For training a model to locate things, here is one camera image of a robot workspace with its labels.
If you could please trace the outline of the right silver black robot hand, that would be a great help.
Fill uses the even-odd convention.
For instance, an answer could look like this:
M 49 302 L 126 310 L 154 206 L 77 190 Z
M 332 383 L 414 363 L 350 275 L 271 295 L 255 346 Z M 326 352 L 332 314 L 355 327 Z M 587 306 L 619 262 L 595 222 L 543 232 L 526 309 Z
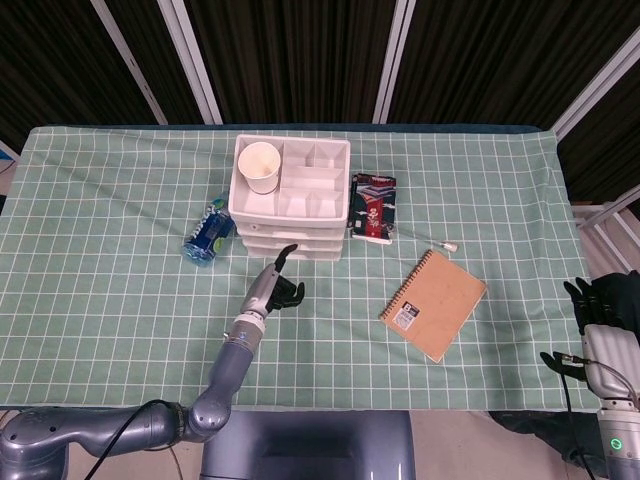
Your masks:
M 588 282 L 566 281 L 580 334 L 578 356 L 540 354 L 552 371 L 585 382 L 603 400 L 639 408 L 639 272 L 612 273 Z

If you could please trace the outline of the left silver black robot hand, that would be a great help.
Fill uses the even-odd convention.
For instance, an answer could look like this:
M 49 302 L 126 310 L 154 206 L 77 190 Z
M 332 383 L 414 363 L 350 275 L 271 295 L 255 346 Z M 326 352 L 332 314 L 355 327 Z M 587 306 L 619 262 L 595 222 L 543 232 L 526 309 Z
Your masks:
M 297 307 L 305 296 L 305 284 L 293 283 L 282 275 L 289 254 L 297 244 L 284 247 L 274 262 L 268 264 L 251 284 L 240 308 L 241 314 L 266 318 L 273 310 Z

